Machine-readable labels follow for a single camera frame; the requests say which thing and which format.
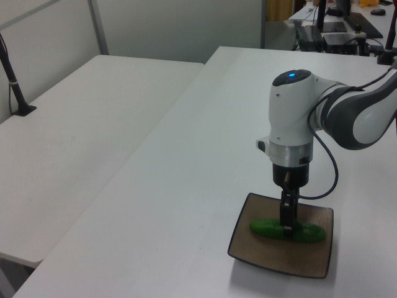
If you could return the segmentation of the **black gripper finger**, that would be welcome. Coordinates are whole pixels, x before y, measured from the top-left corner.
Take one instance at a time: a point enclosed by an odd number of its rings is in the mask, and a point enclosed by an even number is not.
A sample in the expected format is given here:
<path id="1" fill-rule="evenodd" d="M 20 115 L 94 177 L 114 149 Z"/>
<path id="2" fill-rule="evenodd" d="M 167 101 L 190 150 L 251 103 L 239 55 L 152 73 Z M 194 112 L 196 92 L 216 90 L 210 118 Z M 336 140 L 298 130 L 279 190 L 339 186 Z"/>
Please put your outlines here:
<path id="1" fill-rule="evenodd" d="M 283 235 L 291 238 L 295 231 L 295 221 L 297 218 L 296 200 L 286 200 L 280 203 L 280 225 L 283 228 Z"/>

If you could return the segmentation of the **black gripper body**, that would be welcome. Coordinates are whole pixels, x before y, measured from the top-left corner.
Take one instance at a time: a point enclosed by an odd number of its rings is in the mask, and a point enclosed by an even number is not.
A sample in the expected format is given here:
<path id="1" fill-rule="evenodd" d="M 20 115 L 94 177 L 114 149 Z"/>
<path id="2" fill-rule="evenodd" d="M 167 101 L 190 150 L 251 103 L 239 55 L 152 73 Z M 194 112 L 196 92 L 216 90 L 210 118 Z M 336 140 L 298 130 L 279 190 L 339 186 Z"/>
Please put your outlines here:
<path id="1" fill-rule="evenodd" d="M 300 189 L 309 181 L 309 164 L 298 167 L 272 165 L 273 182 L 282 188 L 281 200 L 301 198 Z"/>

